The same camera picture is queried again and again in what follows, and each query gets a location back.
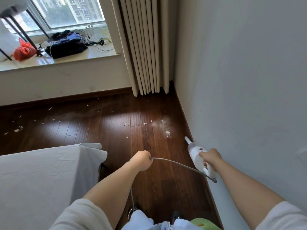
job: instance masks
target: wall outlet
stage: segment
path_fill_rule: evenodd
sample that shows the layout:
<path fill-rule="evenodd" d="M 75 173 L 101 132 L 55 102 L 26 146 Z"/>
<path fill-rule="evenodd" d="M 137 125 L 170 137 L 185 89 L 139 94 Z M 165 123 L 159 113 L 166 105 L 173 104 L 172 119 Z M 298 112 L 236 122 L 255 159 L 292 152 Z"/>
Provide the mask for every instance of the wall outlet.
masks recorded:
<path fill-rule="evenodd" d="M 307 149 L 299 151 L 297 153 L 298 158 L 302 161 L 304 166 L 307 168 Z"/>

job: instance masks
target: tree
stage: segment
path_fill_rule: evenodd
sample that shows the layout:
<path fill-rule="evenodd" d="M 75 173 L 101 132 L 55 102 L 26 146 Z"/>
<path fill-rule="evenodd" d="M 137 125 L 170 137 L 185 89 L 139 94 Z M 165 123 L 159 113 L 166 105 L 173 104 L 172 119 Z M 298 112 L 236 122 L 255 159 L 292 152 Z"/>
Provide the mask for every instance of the tree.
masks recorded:
<path fill-rule="evenodd" d="M 50 27 L 62 27 L 77 23 L 68 4 L 55 6 L 52 8 L 47 7 L 47 9 L 46 22 L 50 25 Z"/>

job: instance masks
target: window pane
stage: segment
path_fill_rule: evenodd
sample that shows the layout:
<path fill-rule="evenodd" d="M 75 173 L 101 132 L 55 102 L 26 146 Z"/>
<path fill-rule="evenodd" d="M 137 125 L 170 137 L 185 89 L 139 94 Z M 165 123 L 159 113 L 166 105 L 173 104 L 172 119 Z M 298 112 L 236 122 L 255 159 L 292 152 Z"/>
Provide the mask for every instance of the window pane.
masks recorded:
<path fill-rule="evenodd" d="M 33 0 L 33 2 L 51 28 L 104 21 L 98 0 Z"/>
<path fill-rule="evenodd" d="M 33 19 L 25 11 L 16 15 L 14 18 L 19 23 L 19 25 L 22 27 L 22 29 L 24 29 L 25 31 L 39 30 L 38 26 L 35 24 Z M 10 27 L 10 25 L 4 19 L 1 19 L 1 20 L 10 32 L 15 33 L 15 31 Z"/>

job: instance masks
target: wooden floor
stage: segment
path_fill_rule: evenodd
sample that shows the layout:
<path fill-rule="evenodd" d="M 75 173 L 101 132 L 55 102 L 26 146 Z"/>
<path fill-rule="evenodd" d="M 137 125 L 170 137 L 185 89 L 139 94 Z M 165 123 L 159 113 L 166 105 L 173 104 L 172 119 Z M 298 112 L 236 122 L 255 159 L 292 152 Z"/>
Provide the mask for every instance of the wooden floor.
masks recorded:
<path fill-rule="evenodd" d="M 0 121 L 0 155 L 98 142 L 108 152 L 104 164 L 113 171 L 139 150 L 148 150 L 152 157 L 194 166 L 184 140 L 189 134 L 173 88 L 169 94 L 163 90 L 138 97 L 126 93 L 1 110 Z M 155 223 L 169 221 L 173 211 L 178 210 L 187 220 L 202 217 L 219 226 L 207 183 L 193 171 L 170 162 L 154 161 L 147 171 L 136 176 L 132 189 L 134 201 Z M 131 203 L 129 197 L 118 229 L 127 222 Z"/>

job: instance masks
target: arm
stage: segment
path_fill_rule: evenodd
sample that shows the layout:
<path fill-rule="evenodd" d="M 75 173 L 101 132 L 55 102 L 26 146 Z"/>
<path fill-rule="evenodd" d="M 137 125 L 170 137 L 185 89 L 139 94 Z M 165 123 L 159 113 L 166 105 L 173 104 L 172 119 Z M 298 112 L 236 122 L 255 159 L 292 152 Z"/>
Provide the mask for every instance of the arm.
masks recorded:
<path fill-rule="evenodd" d="M 225 162 L 216 149 L 201 152 L 204 165 L 208 162 L 222 177 L 237 209 L 251 229 L 255 229 L 282 197 L 265 185 Z"/>
<path fill-rule="evenodd" d="M 83 197 L 103 210 L 113 229 L 124 211 L 135 176 L 151 166 L 153 160 L 149 158 L 148 151 L 138 151 L 129 162 L 100 181 Z"/>

